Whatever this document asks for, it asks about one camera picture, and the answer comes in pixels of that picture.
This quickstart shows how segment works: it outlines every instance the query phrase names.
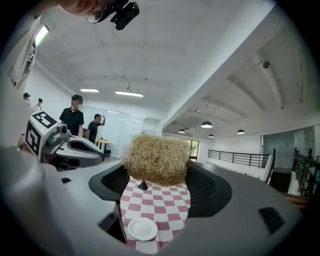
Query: black railing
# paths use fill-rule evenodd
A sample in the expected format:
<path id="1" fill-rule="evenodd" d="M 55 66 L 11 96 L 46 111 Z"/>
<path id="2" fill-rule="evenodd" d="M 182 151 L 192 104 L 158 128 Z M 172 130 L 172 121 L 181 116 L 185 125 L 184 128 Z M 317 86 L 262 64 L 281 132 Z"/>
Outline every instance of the black railing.
<path id="1" fill-rule="evenodd" d="M 265 168 L 269 159 L 269 154 L 248 154 L 209 149 L 208 157 L 235 164 Z"/>
<path id="2" fill-rule="evenodd" d="M 298 153 L 294 156 L 298 192 L 301 196 L 312 197 L 320 185 L 320 163 Z"/>

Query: white plate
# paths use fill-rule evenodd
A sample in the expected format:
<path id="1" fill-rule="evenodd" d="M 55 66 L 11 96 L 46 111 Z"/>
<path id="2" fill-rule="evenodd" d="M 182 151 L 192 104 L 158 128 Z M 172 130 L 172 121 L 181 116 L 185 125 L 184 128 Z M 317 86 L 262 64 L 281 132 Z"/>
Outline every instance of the white plate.
<path id="1" fill-rule="evenodd" d="M 135 218 L 129 222 L 129 234 L 140 241 L 148 241 L 156 237 L 158 227 L 151 219 Z"/>

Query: white robot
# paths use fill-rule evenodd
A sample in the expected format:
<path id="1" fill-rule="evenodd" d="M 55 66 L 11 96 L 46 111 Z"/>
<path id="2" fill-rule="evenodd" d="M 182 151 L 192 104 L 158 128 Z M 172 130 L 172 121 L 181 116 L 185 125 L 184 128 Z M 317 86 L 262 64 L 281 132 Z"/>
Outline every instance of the white robot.
<path id="1" fill-rule="evenodd" d="M 90 167 L 101 164 L 105 159 L 96 145 L 85 138 L 71 135 L 66 124 L 43 110 L 33 113 L 29 118 L 25 144 L 39 161 L 56 167 Z"/>

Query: camera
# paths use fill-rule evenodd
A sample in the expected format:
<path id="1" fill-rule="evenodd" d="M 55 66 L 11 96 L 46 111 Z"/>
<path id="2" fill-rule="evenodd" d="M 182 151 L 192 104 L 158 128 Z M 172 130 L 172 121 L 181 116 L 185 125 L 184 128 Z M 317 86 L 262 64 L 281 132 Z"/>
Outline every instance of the camera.
<path id="1" fill-rule="evenodd" d="M 110 8 L 104 12 L 99 22 L 115 13 L 110 22 L 114 23 L 116 30 L 123 30 L 140 13 L 139 6 L 136 2 L 127 4 L 128 2 L 129 0 L 116 0 Z"/>

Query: window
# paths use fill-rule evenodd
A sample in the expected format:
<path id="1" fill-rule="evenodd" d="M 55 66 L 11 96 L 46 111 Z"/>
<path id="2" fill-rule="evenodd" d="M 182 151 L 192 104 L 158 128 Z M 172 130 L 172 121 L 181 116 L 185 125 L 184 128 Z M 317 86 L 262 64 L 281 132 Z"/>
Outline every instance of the window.
<path id="1" fill-rule="evenodd" d="M 179 138 L 179 140 L 188 142 L 188 144 L 189 144 L 189 149 L 188 149 L 189 159 L 193 162 L 196 162 L 198 160 L 199 141 L 182 139 L 182 138 Z"/>

